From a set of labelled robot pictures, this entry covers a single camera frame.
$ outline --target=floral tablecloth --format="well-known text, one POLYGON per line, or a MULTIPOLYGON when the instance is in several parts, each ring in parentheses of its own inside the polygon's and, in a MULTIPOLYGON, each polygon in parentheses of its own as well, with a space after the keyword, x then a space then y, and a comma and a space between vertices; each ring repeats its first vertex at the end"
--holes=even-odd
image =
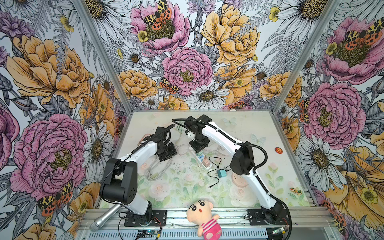
MULTIPOLYGON (((168 125, 172 118, 183 118, 190 115, 197 118, 202 114, 208 115, 229 134, 262 145, 268 152, 268 163, 260 167, 258 171, 271 192, 288 206, 309 206, 269 112, 163 112, 160 115, 159 113, 154 115, 154 113, 139 112, 133 115, 123 145, 125 146, 127 143, 129 149, 134 149, 142 136, 154 132, 154 129, 151 131, 149 128, 168 125), (138 126, 150 127, 144 131, 142 127, 138 126), (275 147, 280 147, 283 153, 277 153, 275 147)), ((154 161, 158 161, 155 157, 149 158, 142 166, 138 166, 138 194, 151 201, 154 208, 188 207, 198 199, 207 199, 215 207, 260 206, 257 196, 249 186, 238 187, 232 182, 233 172, 231 170, 227 172, 226 177, 220 178, 218 184, 210 188, 209 186, 215 184, 217 179, 209 177, 208 170, 197 162, 195 154, 188 146, 189 139, 184 133, 181 135, 181 129, 174 128, 171 133, 171 141, 175 143, 178 155, 173 157, 170 167, 164 174, 155 181, 146 179, 146 170, 154 161)), ((130 151, 127 148, 123 147, 119 155, 127 154, 130 151)), ((221 169, 230 164, 231 158, 226 156, 227 153, 220 150, 220 147, 214 142, 210 142, 205 154, 207 157, 211 156, 211 161, 216 164, 220 159, 214 157, 222 158, 221 169)), ((262 161, 263 155, 259 151, 254 150, 254 155, 256 163, 262 161)), ((166 165, 167 161, 164 161, 155 166, 151 171, 151 177, 156 178, 166 165)), ((211 172, 210 175, 217 176, 216 171, 211 172)), ((109 207, 111 204, 100 202, 100 208, 109 207)))

